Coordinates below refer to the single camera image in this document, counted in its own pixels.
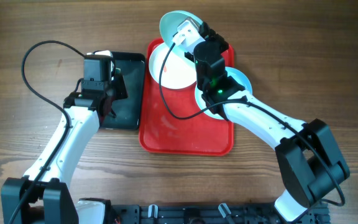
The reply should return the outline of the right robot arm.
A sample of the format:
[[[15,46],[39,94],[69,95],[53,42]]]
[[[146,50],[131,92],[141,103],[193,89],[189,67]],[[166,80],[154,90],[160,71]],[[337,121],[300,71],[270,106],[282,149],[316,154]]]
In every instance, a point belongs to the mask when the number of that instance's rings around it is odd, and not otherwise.
[[[339,185],[350,170],[329,126],[315,119],[306,123],[286,116],[259,101],[226,71],[224,39],[207,23],[187,18],[177,27],[175,43],[195,63],[197,88],[207,110],[237,123],[267,143],[277,157],[284,193],[275,209],[286,222],[300,219],[308,209],[337,190],[341,207],[345,199]]]

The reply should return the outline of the light blue plate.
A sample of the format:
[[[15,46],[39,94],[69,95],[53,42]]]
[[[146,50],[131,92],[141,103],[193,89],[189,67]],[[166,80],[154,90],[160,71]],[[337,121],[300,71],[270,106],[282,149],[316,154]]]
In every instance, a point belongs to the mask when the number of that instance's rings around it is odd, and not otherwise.
[[[233,77],[236,82],[238,82],[240,85],[244,86],[246,90],[248,90],[250,93],[252,93],[252,85],[250,83],[250,80],[247,78],[247,76],[242,73],[240,70],[232,67],[226,67],[227,75],[229,77]],[[206,103],[201,97],[202,91],[199,90],[197,87],[195,88],[195,100],[196,104],[198,105],[199,109],[203,110],[206,108]],[[210,110],[206,110],[204,114],[208,115],[211,118],[223,120],[219,114],[212,114]]]
[[[159,28],[163,41],[170,47],[173,42],[173,36],[177,33],[178,25],[187,17],[191,17],[197,23],[201,24],[203,21],[194,14],[187,11],[172,11],[166,13],[160,20]],[[175,45],[173,52],[177,55],[183,55],[183,49]]]

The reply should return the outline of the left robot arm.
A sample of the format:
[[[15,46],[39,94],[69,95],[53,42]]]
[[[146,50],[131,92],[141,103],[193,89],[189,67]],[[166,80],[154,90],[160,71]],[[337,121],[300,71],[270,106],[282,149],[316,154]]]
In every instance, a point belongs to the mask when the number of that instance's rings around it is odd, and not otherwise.
[[[86,198],[74,203],[73,173],[90,139],[126,97],[124,81],[108,50],[86,54],[84,77],[60,107],[62,118],[45,149],[23,177],[1,189],[5,223],[107,223],[111,203]]]

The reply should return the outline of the light blue plate front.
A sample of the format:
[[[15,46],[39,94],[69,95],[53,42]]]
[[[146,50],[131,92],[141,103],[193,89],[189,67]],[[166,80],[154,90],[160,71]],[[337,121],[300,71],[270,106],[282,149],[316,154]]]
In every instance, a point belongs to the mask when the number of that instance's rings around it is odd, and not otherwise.
[[[203,21],[194,14],[187,11],[172,11],[166,13],[160,20],[159,28],[163,41],[170,47],[173,42],[173,36],[177,33],[178,25],[187,17],[191,17],[197,23],[201,24]],[[175,45],[173,52],[177,55],[183,55],[183,49]]]

